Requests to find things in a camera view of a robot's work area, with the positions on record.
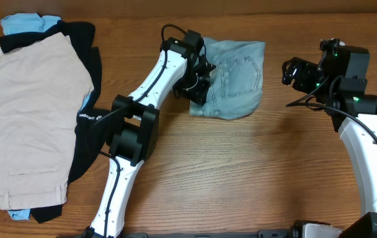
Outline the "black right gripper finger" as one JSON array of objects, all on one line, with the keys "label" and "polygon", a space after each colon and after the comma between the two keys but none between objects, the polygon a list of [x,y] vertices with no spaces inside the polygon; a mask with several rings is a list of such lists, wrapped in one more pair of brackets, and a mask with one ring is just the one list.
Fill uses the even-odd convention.
[{"label": "black right gripper finger", "polygon": [[295,67],[283,68],[282,72],[283,72],[282,84],[290,85],[292,81],[294,80],[294,75],[296,74],[296,68]]},{"label": "black right gripper finger", "polygon": [[305,65],[306,65],[306,61],[304,59],[293,57],[283,62],[282,70],[303,69]]}]

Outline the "light blue denim shorts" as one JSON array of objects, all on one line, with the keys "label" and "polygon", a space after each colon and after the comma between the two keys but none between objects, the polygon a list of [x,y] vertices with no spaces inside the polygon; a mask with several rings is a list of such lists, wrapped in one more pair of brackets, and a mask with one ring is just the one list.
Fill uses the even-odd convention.
[{"label": "light blue denim shorts", "polygon": [[192,102],[192,116],[234,120],[253,113],[263,94],[265,42],[204,38],[210,73],[206,103]]}]

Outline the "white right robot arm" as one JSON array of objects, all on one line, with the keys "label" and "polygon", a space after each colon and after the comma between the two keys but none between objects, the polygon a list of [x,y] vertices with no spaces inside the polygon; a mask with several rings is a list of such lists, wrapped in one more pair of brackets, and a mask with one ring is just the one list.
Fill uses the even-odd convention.
[{"label": "white right robot arm", "polygon": [[360,218],[346,229],[296,221],[285,237],[377,237],[377,96],[365,93],[370,53],[338,39],[320,43],[322,58],[294,57],[282,64],[282,83],[303,92],[288,104],[324,111],[347,149],[359,188]]}]

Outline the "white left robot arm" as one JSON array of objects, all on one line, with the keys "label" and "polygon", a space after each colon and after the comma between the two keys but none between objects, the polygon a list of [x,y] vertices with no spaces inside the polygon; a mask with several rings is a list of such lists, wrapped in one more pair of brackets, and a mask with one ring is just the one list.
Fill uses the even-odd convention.
[{"label": "white left robot arm", "polygon": [[83,237],[122,237],[129,195],[143,163],[153,154],[158,138],[160,106],[169,92],[204,105],[210,87],[209,63],[200,33],[161,40],[160,55],[147,78],[129,96],[117,95],[110,113],[94,129],[104,126],[109,171],[99,209]]}]

